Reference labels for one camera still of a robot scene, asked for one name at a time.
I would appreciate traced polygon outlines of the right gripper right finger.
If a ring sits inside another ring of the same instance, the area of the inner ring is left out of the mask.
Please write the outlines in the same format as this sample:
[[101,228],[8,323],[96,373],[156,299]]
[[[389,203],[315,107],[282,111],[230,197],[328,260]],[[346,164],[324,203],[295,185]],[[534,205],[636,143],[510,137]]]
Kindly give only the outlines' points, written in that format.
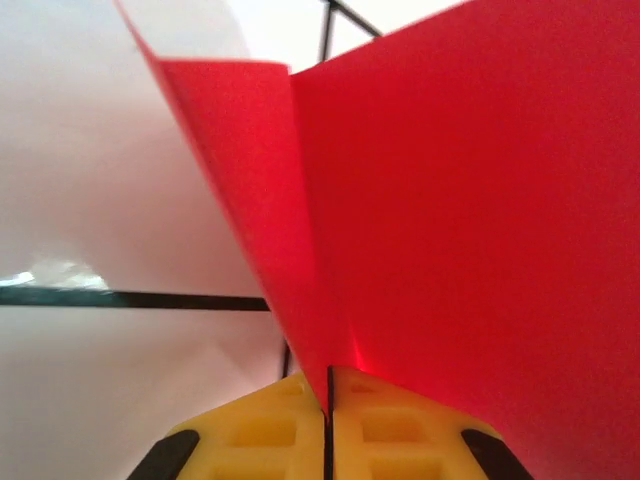
[[489,424],[362,371],[333,367],[334,479],[529,479]]

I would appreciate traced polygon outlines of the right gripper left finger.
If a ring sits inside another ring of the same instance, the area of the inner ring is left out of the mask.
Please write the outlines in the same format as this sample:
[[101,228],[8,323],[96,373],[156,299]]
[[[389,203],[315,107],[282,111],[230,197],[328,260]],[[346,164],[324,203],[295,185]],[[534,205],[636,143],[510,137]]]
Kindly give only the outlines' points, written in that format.
[[322,479],[325,417],[301,373],[191,418],[156,441],[131,479]]

